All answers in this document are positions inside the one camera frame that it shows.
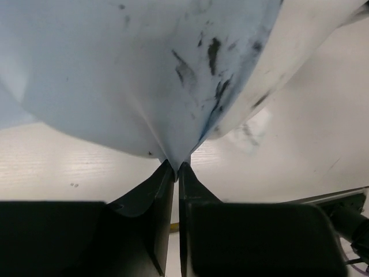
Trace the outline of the light blue pillowcase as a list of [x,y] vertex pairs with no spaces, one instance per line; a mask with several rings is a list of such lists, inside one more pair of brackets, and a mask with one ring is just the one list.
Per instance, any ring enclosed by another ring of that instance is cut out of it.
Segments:
[[174,169],[249,80],[281,1],[2,1],[1,89],[48,126]]

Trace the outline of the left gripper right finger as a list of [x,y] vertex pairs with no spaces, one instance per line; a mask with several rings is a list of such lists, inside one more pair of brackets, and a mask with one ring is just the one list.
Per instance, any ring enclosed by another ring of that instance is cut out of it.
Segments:
[[194,276],[190,246],[191,205],[222,203],[222,201],[198,180],[189,162],[181,164],[178,181],[180,271],[182,276]]

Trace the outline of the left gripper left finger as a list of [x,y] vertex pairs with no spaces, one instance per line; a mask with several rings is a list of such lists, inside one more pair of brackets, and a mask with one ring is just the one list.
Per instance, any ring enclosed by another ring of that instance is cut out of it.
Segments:
[[165,276],[174,172],[165,160],[144,182],[107,204],[69,276]]

